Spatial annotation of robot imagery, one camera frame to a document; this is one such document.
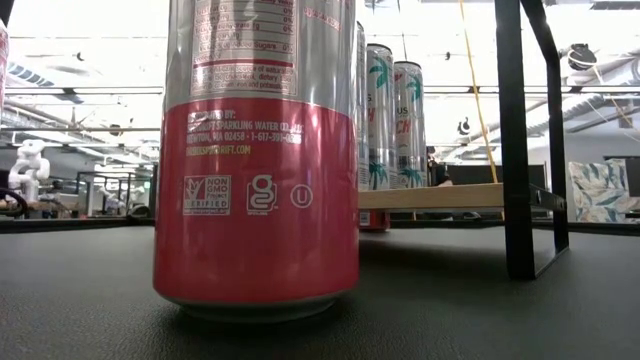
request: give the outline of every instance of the nutrition facts label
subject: nutrition facts label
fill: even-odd
[[[191,95],[297,94],[296,0],[198,0]]]

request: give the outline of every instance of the wooden plank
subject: wooden plank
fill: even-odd
[[[476,209],[503,207],[502,184],[455,185],[416,189],[361,191],[358,208]]]

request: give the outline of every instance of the palm tree graphic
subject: palm tree graphic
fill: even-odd
[[[414,170],[411,168],[404,168],[400,172],[400,175],[406,176],[409,179],[408,185],[410,188],[422,186],[422,176],[420,176],[420,173],[418,172],[418,170]]]
[[[376,80],[376,89],[380,88],[382,85],[387,85],[386,87],[389,87],[389,67],[387,66],[387,63],[384,62],[384,60],[380,59],[379,57],[375,57],[373,58],[373,60],[377,61],[378,64],[380,65],[376,65],[376,66],[372,66],[371,69],[369,69],[369,74],[373,74],[376,72],[380,73],[380,76],[378,76],[378,80]]]
[[[389,181],[387,172],[384,171],[384,166],[374,161],[369,163],[369,175],[369,183],[373,180],[373,190],[378,189],[378,179],[380,179],[380,185],[382,185],[385,180]]]
[[[422,84],[420,84],[420,79],[418,79],[416,76],[410,76],[413,81],[407,84],[407,89],[413,88],[413,94],[411,94],[411,102],[414,102],[422,98]]]

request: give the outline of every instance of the black table surface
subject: black table surface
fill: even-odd
[[[152,228],[0,235],[0,359],[640,356],[638,238],[572,234],[527,283],[506,277],[500,228],[364,238],[358,287],[326,312],[222,325],[154,292]]]

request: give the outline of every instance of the can lid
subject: can lid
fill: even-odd
[[[417,66],[420,70],[422,70],[422,66],[420,66],[420,64],[415,63],[413,61],[396,61],[393,63],[393,65],[402,65],[402,64],[408,64],[408,65],[415,65]]]
[[[371,47],[381,47],[383,49],[389,50],[389,52],[392,52],[391,49],[386,45],[377,44],[377,43],[369,43],[369,44],[367,44],[367,47],[369,47],[369,46],[371,46]]]

